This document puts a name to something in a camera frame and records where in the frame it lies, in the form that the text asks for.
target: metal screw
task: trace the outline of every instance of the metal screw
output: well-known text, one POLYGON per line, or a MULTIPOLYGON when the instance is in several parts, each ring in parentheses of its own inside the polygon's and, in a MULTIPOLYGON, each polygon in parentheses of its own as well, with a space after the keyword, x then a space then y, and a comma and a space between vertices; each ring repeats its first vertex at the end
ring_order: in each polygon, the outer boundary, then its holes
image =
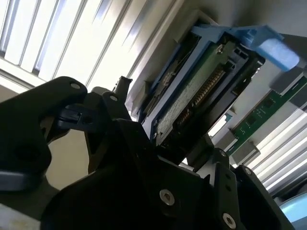
POLYGON ((113 101, 116 101, 116 102, 118 101, 118 99, 117 99, 116 96, 111 95, 110 98, 111 98, 113 101))
POLYGON ((224 49, 224 45, 220 44, 220 45, 217 47, 215 53, 216 53, 216 54, 222 54, 222 53, 223 53, 223 49, 224 49))
POLYGON ((249 168, 244 168, 244 170, 248 175, 251 175, 251 171, 249 170, 249 168))
POLYGON ((223 220, 229 228, 236 229, 236 222, 228 213, 223 214, 223 220))
POLYGON ((226 157, 226 156, 227 156, 226 153, 225 153, 223 150, 220 150, 220 153, 221 153, 221 155, 222 155, 223 157, 226 157))
POLYGON ((160 198, 164 203, 166 203, 169 206, 172 206, 175 203, 175 198, 173 194, 167 189, 162 189, 160 191, 160 198))
POLYGON ((81 87, 80 85, 76 84, 76 83, 71 83, 71 87, 73 87, 74 89, 79 90, 81 87))

